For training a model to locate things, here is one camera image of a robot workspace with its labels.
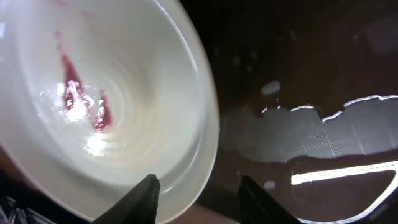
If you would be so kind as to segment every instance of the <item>red liquid residue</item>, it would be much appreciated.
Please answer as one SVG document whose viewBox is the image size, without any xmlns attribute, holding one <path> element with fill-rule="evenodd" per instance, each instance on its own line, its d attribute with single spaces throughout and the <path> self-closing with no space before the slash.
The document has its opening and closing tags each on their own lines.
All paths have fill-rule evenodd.
<svg viewBox="0 0 398 224">
<path fill-rule="evenodd" d="M 105 91 L 101 90 L 101 100 L 99 101 L 101 107 L 98 110 L 97 121 L 94 125 L 96 131 L 102 131 L 112 123 L 111 112 L 106 102 Z"/>
<path fill-rule="evenodd" d="M 84 104 L 86 108 L 86 114 L 88 116 L 88 119 L 93 125 L 95 131 L 98 132 L 103 131 L 112 123 L 111 112 L 106 101 L 105 91 L 104 90 L 100 91 L 101 100 L 99 101 L 99 104 L 101 105 L 101 107 L 99 108 L 99 111 L 97 113 L 98 115 L 95 118 L 92 110 L 90 109 L 90 102 L 86 100 L 86 94 L 83 89 L 83 84 L 80 80 L 80 77 L 77 74 L 76 69 L 73 66 L 71 60 L 66 55 L 63 49 L 61 35 L 59 32 L 56 32 L 55 36 L 59 41 L 57 48 L 61 53 L 62 65 L 65 69 L 65 92 L 63 95 L 65 108 L 67 110 L 70 110 L 73 108 L 73 105 L 75 104 L 76 100 L 81 100 L 81 102 Z"/>
</svg>

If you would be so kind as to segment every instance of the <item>glossy dark surface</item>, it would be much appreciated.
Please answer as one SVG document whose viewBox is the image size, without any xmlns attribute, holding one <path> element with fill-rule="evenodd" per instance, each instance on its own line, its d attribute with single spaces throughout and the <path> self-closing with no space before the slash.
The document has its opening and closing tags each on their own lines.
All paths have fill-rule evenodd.
<svg viewBox="0 0 398 224">
<path fill-rule="evenodd" d="M 248 175 L 296 217 L 329 222 L 388 196 L 398 161 L 398 2 L 181 2 L 220 105 L 208 189 L 237 192 Z M 262 94 L 271 81 L 279 91 Z M 314 109 L 290 111 L 308 105 Z M 362 171 L 339 170 L 350 167 Z M 340 176 L 292 184 L 296 174 L 325 170 Z"/>
</svg>

